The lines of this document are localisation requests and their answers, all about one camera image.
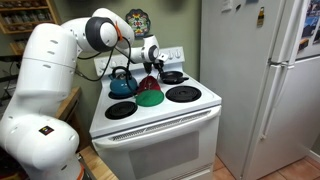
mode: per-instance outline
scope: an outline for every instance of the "teal kettle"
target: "teal kettle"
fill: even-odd
[[[123,70],[124,73],[116,74],[116,71]],[[118,66],[112,70],[112,74],[109,75],[111,79],[110,89],[114,95],[127,96],[133,95],[138,89],[138,83],[134,77],[132,77],[130,71],[123,67]]]

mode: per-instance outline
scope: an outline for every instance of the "refrigerator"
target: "refrigerator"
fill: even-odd
[[[202,0],[200,82],[222,97],[217,156],[261,178],[320,132],[320,1]]]

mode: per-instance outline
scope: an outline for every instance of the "decorative plate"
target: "decorative plate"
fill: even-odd
[[[126,15],[126,22],[134,31],[135,37],[144,37],[150,31],[151,21],[141,9],[132,9]]]

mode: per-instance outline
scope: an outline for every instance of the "oven door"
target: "oven door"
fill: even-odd
[[[117,132],[93,145],[120,180],[204,179],[212,175],[220,109]]]

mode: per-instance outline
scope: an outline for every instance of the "kettle handle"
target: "kettle handle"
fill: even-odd
[[[116,78],[116,71],[118,70],[118,69],[122,69],[122,70],[124,70],[125,72],[126,72],[126,76],[129,78],[129,79],[131,79],[131,73],[130,73],[130,71],[126,68],[126,67],[123,67],[123,66],[117,66],[117,67],[115,67],[113,70],[112,70],[112,77],[113,78]]]

